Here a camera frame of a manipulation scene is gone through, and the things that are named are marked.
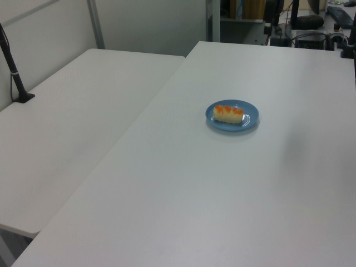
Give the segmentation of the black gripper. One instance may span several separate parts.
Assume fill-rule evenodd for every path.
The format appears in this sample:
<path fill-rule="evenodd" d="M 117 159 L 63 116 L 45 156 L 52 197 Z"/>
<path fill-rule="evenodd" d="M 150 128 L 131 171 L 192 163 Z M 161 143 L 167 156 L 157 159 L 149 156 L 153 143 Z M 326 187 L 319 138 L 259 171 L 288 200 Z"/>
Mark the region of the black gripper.
<path fill-rule="evenodd" d="M 281 27 L 278 26 L 279 17 L 284 7 L 284 0 L 266 0 L 263 21 L 264 34 L 271 35 L 271 25 L 274 26 L 274 33 L 281 36 Z"/>

